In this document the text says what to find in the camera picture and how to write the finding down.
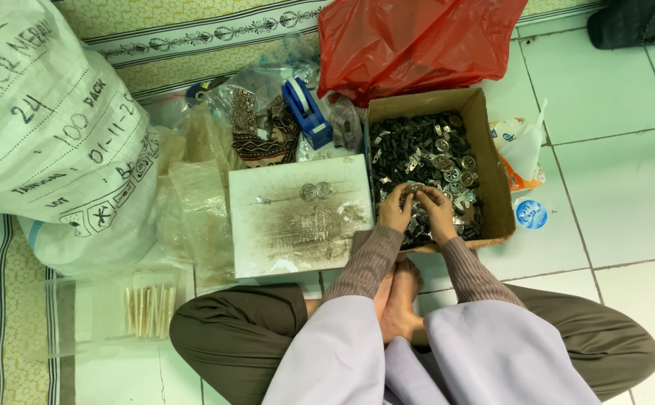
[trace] hand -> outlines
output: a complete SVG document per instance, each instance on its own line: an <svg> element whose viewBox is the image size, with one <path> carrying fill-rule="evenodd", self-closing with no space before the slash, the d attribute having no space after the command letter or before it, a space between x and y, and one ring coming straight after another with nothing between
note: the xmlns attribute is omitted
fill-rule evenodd
<svg viewBox="0 0 655 405"><path fill-rule="evenodd" d="M404 209L400 210L400 195L407 186L409 186L407 183L395 186L387 198L380 203L380 213L377 217L378 226L388 226L400 234L404 233L412 215L412 193L405 197Z"/></svg>
<svg viewBox="0 0 655 405"><path fill-rule="evenodd" d="M423 187L422 191L415 193L415 198L420 201L422 209L427 211L430 218L432 240L442 246L458 236L453 225L453 202L439 189Z"/></svg>

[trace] red plastic bag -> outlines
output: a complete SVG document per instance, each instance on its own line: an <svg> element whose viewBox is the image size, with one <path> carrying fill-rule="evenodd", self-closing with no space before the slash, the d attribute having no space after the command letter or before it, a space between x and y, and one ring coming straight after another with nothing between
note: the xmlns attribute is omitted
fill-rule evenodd
<svg viewBox="0 0 655 405"><path fill-rule="evenodd" d="M360 107L397 94L497 80L527 0L335 0L320 13L318 97Z"/></svg>

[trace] brown pants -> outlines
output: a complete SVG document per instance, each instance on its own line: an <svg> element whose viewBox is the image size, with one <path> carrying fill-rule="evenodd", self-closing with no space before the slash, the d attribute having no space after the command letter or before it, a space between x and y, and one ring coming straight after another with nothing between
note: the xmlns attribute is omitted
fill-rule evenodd
<svg viewBox="0 0 655 405"><path fill-rule="evenodd" d="M655 341L624 314L572 295L508 287L560 331L572 364L600 400L629 390L655 371ZM172 318L170 339L231 404L259 404L305 322L296 284L238 286L182 305Z"/></svg>

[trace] person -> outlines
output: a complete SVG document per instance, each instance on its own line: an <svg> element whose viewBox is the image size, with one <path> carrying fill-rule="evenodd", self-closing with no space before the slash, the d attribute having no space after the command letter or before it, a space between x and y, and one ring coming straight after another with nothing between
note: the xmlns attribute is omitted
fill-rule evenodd
<svg viewBox="0 0 655 405"><path fill-rule="evenodd" d="M175 312L175 350L233 405L599 404L655 371L655 341L626 315L495 279L433 187L414 197L458 304L417 316L420 273L398 255L406 187L381 203L372 231L355 235L321 303L295 284L203 295Z"/></svg>

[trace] blue plastic lid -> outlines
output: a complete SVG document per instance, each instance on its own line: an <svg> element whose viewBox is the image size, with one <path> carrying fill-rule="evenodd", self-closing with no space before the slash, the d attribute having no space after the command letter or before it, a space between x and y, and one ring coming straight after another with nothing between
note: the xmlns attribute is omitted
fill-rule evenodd
<svg viewBox="0 0 655 405"><path fill-rule="evenodd" d="M527 229L540 229L548 221L548 209L539 201L524 199L514 208L517 223Z"/></svg>

